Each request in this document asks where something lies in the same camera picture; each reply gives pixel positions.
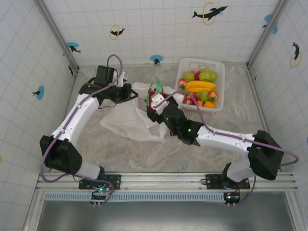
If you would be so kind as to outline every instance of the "wire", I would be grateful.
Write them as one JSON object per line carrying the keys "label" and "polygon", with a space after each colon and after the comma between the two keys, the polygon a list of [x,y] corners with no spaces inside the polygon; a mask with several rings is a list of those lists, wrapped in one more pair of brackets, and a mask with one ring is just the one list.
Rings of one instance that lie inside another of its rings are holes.
{"label": "wire", "polygon": [[[109,60],[110,60],[111,57],[117,58],[117,59],[119,60],[119,62],[120,62],[120,72],[119,72],[119,74],[117,75],[116,79],[115,79],[112,83],[110,83],[108,86],[106,86],[106,87],[104,87],[104,88],[102,88],[102,89],[99,89],[99,90],[97,90],[97,91],[91,93],[90,95],[88,95],[86,98],[84,98],[84,99],[80,102],[80,104],[78,105],[79,107],[76,106],[76,108],[74,109],[74,111],[72,112],[72,114],[70,115],[70,117],[68,118],[67,122],[66,122],[65,125],[63,126],[62,131],[60,131],[60,132],[58,133],[58,135],[56,135],[55,138],[52,140],[52,142],[49,144],[49,146],[47,147],[47,149],[46,149],[46,151],[45,151],[45,153],[44,153],[44,155],[43,155],[43,159],[42,159],[42,162],[41,162],[41,165],[40,165],[40,171],[39,171],[39,172],[40,172],[40,175],[41,175],[41,177],[42,177],[42,179],[43,179],[45,182],[53,183],[53,182],[58,181],[58,180],[61,179],[62,177],[68,175],[67,173],[64,173],[64,174],[62,174],[61,176],[57,177],[56,179],[53,179],[53,180],[47,179],[47,178],[45,177],[45,175],[44,175],[44,162],[45,162],[45,160],[46,160],[46,157],[47,157],[48,153],[50,152],[50,150],[52,149],[52,147],[54,146],[54,144],[56,143],[56,141],[59,139],[59,137],[63,134],[63,132],[65,131],[65,129],[66,129],[67,126],[69,125],[69,123],[72,121],[72,119],[73,119],[73,117],[75,116],[75,114],[77,113],[78,109],[82,107],[83,103],[84,103],[86,100],[88,100],[88,99],[91,98],[92,96],[94,96],[94,95],[96,95],[96,94],[98,94],[98,93],[101,93],[101,92],[103,92],[104,90],[107,90],[108,88],[112,87],[112,86],[113,86],[116,82],[118,82],[118,80],[120,79],[121,74],[122,74],[122,70],[123,70],[123,63],[122,63],[122,60],[121,60],[120,57],[117,56],[116,54],[112,54],[112,55],[110,55],[110,56],[108,57],[108,59],[107,59],[107,67],[109,67]],[[105,203],[110,199],[111,195],[112,195],[113,192],[114,192],[114,187],[113,187],[113,185],[112,185],[110,182],[108,182],[108,181],[105,181],[105,180],[95,180],[95,179],[90,179],[90,178],[87,178],[87,177],[84,177],[83,179],[90,180],[90,181],[95,181],[95,182],[102,182],[102,183],[106,183],[106,184],[109,184],[109,185],[110,185],[110,187],[111,187],[111,189],[112,189],[112,190],[111,190],[111,193],[110,193],[109,196],[106,198],[106,200],[105,200],[104,202],[102,202],[102,204],[105,204]]]}
{"label": "wire", "polygon": [[203,185],[206,186],[207,184],[206,184],[206,183],[205,183],[205,184],[203,183],[204,180],[206,180],[206,179],[202,179],[202,180],[201,180],[201,183],[202,183]]}
{"label": "wire", "polygon": [[105,106],[105,107],[99,107],[98,109],[104,109],[104,108],[106,108],[106,107],[110,107],[110,108],[113,108],[113,107],[115,107],[117,105],[117,103],[115,103],[113,106]]}
{"label": "wire", "polygon": [[78,180],[75,179],[75,176],[74,176],[74,175],[72,175],[72,176],[73,176],[73,178],[74,178],[74,181],[79,182]]}
{"label": "wire", "polygon": [[[177,90],[177,91],[171,93],[171,94],[168,95],[166,98],[164,98],[164,100],[162,100],[157,106],[154,106],[153,108],[159,107],[159,106],[162,105],[165,101],[167,101],[169,98],[171,98],[174,94],[177,94],[177,93],[182,93],[182,94],[183,94],[183,93],[186,93],[186,94],[188,94],[188,95],[191,96],[192,100],[194,101],[195,105],[197,106],[197,111],[198,111],[198,113],[199,113],[199,116],[200,116],[200,118],[201,118],[201,121],[202,121],[203,125],[204,125],[205,128],[206,128],[208,131],[210,131],[211,133],[217,134],[217,135],[220,135],[220,136],[225,136],[225,137],[230,137],[230,138],[238,139],[238,140],[243,140],[243,142],[249,142],[249,143],[252,143],[252,144],[255,144],[255,145],[258,145],[258,146],[263,146],[263,147],[266,147],[266,148],[271,148],[271,149],[274,149],[274,150],[276,150],[276,151],[280,151],[280,152],[282,152],[282,153],[287,153],[287,154],[289,154],[289,155],[291,155],[291,156],[293,156],[293,157],[295,158],[294,161],[280,164],[281,167],[282,167],[282,166],[292,165],[292,164],[295,164],[295,163],[298,162],[298,160],[299,160],[298,156],[297,156],[295,153],[293,153],[293,152],[291,152],[291,151],[288,151],[288,150],[286,150],[286,149],[279,148],[279,147],[275,147],[275,146],[273,146],[273,145],[269,145],[269,144],[266,144],[266,143],[261,143],[261,142],[257,142],[257,141],[252,141],[252,140],[249,140],[249,139],[243,139],[242,137],[236,136],[236,135],[230,135],[230,134],[223,133],[223,132],[215,132],[215,131],[214,131],[213,129],[211,129],[211,128],[206,124],[206,122],[204,121],[204,118],[203,118],[202,113],[201,113],[201,111],[200,111],[200,108],[199,108],[199,105],[198,105],[198,103],[197,103],[197,100],[196,100],[189,92],[187,92],[187,91],[185,91],[185,90]],[[253,186],[252,186],[252,188],[251,188],[251,191],[250,191],[250,192],[247,194],[247,196],[246,196],[242,201],[240,201],[239,203],[242,203],[243,201],[246,201],[246,200],[251,196],[252,192],[253,192],[254,189],[255,189],[256,180],[257,180],[257,178],[256,178],[256,176],[255,176],[255,178],[254,178],[254,183],[253,183]]]}

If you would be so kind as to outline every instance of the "black cable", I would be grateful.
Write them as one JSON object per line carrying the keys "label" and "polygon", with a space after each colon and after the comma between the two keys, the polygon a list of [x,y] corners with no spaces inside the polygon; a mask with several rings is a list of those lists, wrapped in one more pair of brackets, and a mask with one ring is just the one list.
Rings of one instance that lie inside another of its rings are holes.
{"label": "black cable", "polygon": [[205,186],[206,186],[206,184],[204,184],[204,183],[202,182],[202,181],[204,181],[204,180],[206,180],[206,179],[202,179],[202,180],[201,180],[201,183],[202,183],[203,185],[205,185]]}
{"label": "black cable", "polygon": [[[73,176],[73,175],[72,175],[72,176]],[[79,182],[78,180],[75,179],[75,176],[73,176],[73,178],[74,178],[74,181]]]}
{"label": "black cable", "polygon": [[115,107],[117,105],[117,103],[115,103],[113,106],[105,106],[105,107],[99,107],[98,109],[104,109],[104,108],[106,108],[106,107],[110,107],[110,108],[113,108],[113,107]]}

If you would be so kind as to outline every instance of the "blue circle sticker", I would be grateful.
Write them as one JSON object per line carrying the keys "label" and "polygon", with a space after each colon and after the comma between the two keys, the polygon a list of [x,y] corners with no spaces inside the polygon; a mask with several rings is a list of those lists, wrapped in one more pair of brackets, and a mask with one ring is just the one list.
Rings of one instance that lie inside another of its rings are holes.
{"label": "blue circle sticker", "polygon": [[37,99],[41,100],[41,99],[43,99],[43,96],[44,96],[44,93],[45,93],[44,86],[43,85],[39,86],[38,91],[39,91],[39,94],[37,94]]}
{"label": "blue circle sticker", "polygon": [[75,43],[75,42],[67,42],[66,43],[67,44],[67,46],[69,47],[69,46],[73,46],[73,47],[79,47],[79,44],[78,43]]}
{"label": "blue circle sticker", "polygon": [[150,60],[152,60],[153,62],[155,61],[155,59],[158,59],[161,62],[164,58],[163,58],[163,56],[161,56],[159,54],[155,54],[155,55],[152,55],[150,57]]}

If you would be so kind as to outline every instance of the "white robotic arm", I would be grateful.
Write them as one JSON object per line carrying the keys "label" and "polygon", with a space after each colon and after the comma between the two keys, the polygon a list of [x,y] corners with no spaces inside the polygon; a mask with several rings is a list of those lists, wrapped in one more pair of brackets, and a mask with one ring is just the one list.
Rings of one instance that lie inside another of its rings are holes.
{"label": "white robotic arm", "polygon": [[176,102],[171,99],[168,96],[165,100],[161,94],[154,96],[151,107],[155,112],[148,110],[149,118],[158,123],[164,122],[172,135],[177,135],[185,144],[213,146],[244,156],[243,161],[229,163],[223,170],[221,179],[226,187],[255,175],[267,180],[276,179],[283,152],[255,144],[262,143],[280,148],[267,132],[259,130],[256,134],[240,134],[188,120]]}
{"label": "white robotic arm", "polygon": [[122,72],[115,86],[89,97],[93,92],[106,87],[117,77],[115,69],[106,66],[98,67],[96,77],[81,87],[77,101],[63,123],[51,136],[41,138],[40,146],[44,154],[54,137],[60,134],[46,156],[45,166],[79,177],[104,180],[104,168],[84,161],[75,146],[87,121],[103,100],[109,99],[114,103],[122,103],[138,96],[131,89],[131,84],[123,84],[124,74],[125,72]]}

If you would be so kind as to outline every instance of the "white basket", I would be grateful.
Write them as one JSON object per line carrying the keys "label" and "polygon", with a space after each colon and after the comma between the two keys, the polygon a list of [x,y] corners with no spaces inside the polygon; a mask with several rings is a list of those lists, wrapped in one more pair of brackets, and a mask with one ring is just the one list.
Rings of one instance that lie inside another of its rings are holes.
{"label": "white basket", "polygon": [[[214,81],[216,84],[216,90],[218,93],[218,100],[215,101],[215,108],[209,107],[200,107],[202,112],[218,112],[223,107],[223,100],[225,96],[225,75],[226,75],[226,68],[225,65],[220,62],[215,62],[211,60],[205,59],[194,59],[194,58],[185,58],[181,60],[177,80],[175,83],[175,90],[180,90],[178,82],[181,78],[183,78],[184,72],[191,72],[191,71],[199,71],[203,70],[206,67],[210,68],[211,71],[217,72],[217,79]],[[197,111],[197,107],[195,105],[184,104],[180,105],[182,108],[190,110],[190,111]]]}

